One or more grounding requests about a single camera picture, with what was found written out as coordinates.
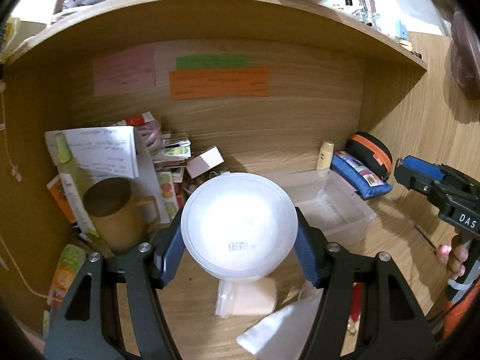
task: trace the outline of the orange sticky note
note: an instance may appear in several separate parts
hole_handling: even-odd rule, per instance
[[[169,73],[170,97],[174,100],[219,96],[268,96],[265,68],[193,69]]]

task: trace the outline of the orange book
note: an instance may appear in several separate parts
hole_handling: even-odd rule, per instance
[[[76,220],[74,213],[71,211],[70,205],[68,204],[67,197],[63,190],[62,181],[60,180],[60,175],[57,175],[52,181],[46,185],[47,189],[52,194],[53,198],[57,202],[58,206],[62,210],[63,214],[67,217],[70,223],[76,225]]]

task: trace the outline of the metal screw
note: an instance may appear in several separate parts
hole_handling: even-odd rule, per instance
[[[148,242],[142,242],[140,245],[138,245],[138,250],[142,253],[148,252],[150,249],[152,249],[152,245],[150,245]]]
[[[329,251],[332,251],[332,252],[338,252],[340,251],[340,245],[337,244],[336,242],[330,242],[328,245],[327,245],[327,249]]]
[[[98,261],[100,259],[100,257],[102,257],[102,255],[100,253],[98,253],[97,251],[95,251],[90,256],[88,256],[88,259],[92,263],[94,263],[94,262]]]
[[[378,258],[385,262],[388,262],[392,259],[392,257],[385,251],[378,253]]]

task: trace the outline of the green sticky note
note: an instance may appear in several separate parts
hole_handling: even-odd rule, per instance
[[[177,57],[177,71],[191,69],[235,69],[247,68],[245,55],[188,55]]]

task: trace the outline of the mug handle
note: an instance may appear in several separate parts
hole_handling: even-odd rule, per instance
[[[145,204],[152,204],[155,210],[156,218],[147,225],[146,233],[150,234],[152,230],[160,223],[160,211],[158,210],[157,200],[154,196],[136,196],[135,197],[135,206],[143,206]]]

